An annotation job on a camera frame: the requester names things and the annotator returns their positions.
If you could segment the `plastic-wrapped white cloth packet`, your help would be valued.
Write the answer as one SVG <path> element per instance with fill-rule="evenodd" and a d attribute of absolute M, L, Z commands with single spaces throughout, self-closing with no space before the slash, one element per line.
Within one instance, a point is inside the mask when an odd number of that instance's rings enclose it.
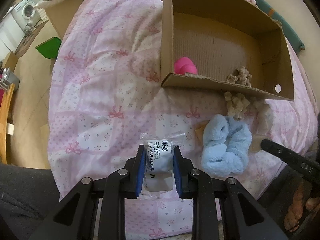
<path fill-rule="evenodd" d="M 173 190 L 174 148 L 183 144 L 185 133 L 178 131 L 163 138 L 141 133 L 146 156 L 145 173 L 140 199 L 159 199 L 162 194 Z"/>

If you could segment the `pink soft ball toy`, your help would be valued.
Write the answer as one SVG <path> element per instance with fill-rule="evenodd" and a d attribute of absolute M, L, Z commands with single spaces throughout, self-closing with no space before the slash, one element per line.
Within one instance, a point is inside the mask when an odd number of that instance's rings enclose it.
<path fill-rule="evenodd" d="M 188 57 L 182 57 L 174 63 L 175 74 L 184 75 L 185 73 L 197 74 L 195 64 Z"/>

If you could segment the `tan cloth piece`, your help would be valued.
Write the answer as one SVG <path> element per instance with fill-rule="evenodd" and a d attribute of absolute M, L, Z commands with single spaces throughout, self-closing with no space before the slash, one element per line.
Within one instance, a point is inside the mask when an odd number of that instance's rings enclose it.
<path fill-rule="evenodd" d="M 197 139 L 199 140 L 200 145 L 203 145 L 203 134 L 204 134 L 204 129 L 208 125 L 209 120 L 204 120 L 202 122 L 199 122 L 195 126 L 195 134 Z"/>

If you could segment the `pink patterned quilt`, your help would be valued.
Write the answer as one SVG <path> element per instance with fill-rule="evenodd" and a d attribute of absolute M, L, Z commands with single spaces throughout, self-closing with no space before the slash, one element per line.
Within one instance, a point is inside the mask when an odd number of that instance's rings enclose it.
<path fill-rule="evenodd" d="M 225 114 L 218 92 L 160 87 L 161 0 L 85 0 L 63 38 L 49 99 L 48 158 L 62 199 L 83 177 L 105 178 L 124 167 L 140 133 L 185 133 L 182 154 L 199 166 L 200 122 Z M 316 139 L 318 109 L 292 47 L 295 100 L 265 100 L 274 113 L 271 139 L 304 154 Z M 268 153 L 249 154 L 235 176 L 258 198 L 285 164 Z M 126 239 L 158 239 L 191 231 L 193 202 L 175 189 L 126 200 Z"/>

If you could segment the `beige knitted scrunchie on bed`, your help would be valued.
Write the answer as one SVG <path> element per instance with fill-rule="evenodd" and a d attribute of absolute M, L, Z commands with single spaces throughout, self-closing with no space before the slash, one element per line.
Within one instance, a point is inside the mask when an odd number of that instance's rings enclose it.
<path fill-rule="evenodd" d="M 238 93 L 232 95 L 231 92 L 224 93 L 227 115 L 233 117 L 236 120 L 242 120 L 247 111 L 247 107 L 250 105 L 250 102 L 244 96 L 244 94 Z"/>

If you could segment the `beige knitted toy in box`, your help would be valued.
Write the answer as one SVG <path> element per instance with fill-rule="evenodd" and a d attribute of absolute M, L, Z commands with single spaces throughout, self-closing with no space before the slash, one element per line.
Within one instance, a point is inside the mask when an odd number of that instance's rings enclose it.
<path fill-rule="evenodd" d="M 237 72 L 238 73 L 236 75 L 229 74 L 227 76 L 226 82 L 251 87 L 252 75 L 250 74 L 250 72 L 244 66 L 238 68 Z"/>

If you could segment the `teal pillow with orange stripe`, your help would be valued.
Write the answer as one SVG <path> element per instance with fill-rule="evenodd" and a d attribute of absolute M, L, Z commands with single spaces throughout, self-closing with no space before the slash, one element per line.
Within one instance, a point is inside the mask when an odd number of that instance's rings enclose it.
<path fill-rule="evenodd" d="M 273 20 L 279 21 L 281 23 L 283 33 L 296 54 L 299 54 L 301 50 L 305 49 L 304 43 L 291 27 L 291 25 L 289 25 L 289 23 L 285 20 L 285 18 L 283 18 L 277 11 L 275 11 L 265 0 L 255 0 L 255 2 L 261 11 L 266 13 Z"/>

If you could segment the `brown cardboard box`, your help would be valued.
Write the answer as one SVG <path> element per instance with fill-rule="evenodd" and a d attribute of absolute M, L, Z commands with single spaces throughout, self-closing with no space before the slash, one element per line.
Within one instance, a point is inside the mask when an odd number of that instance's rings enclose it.
<path fill-rule="evenodd" d="M 161 85 L 293 100 L 290 54 L 281 25 L 252 0 L 162 0 Z M 197 74 L 175 74 L 188 57 Z M 227 83 L 244 66 L 251 87 Z"/>

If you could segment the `wooden chair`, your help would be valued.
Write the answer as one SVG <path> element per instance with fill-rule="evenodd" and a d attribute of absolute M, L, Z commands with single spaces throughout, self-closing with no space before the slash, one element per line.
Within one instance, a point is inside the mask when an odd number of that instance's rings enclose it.
<path fill-rule="evenodd" d="M 1 163 L 7 164 L 7 135 L 8 135 L 8 127 L 10 124 L 8 123 L 8 116 L 10 110 L 10 104 L 12 100 L 12 96 L 14 93 L 15 85 L 11 84 L 6 89 L 4 89 L 4 94 L 1 100 L 1 137 L 0 137 L 0 150 L 1 150 Z"/>

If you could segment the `green plastic dustpan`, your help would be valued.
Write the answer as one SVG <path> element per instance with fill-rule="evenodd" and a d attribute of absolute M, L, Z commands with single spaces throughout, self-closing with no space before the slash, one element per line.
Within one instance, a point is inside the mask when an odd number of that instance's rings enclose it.
<path fill-rule="evenodd" d="M 58 37 L 52 37 L 38 46 L 36 50 L 46 59 L 56 59 L 61 46 L 61 39 Z"/>

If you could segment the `white washing machine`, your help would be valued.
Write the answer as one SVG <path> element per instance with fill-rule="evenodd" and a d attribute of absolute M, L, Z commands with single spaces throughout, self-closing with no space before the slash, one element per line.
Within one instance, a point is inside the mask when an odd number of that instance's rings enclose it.
<path fill-rule="evenodd" d="M 34 0 L 21 0 L 13 7 L 11 14 L 22 30 L 28 23 L 31 23 L 34 27 L 41 20 L 35 5 Z"/>

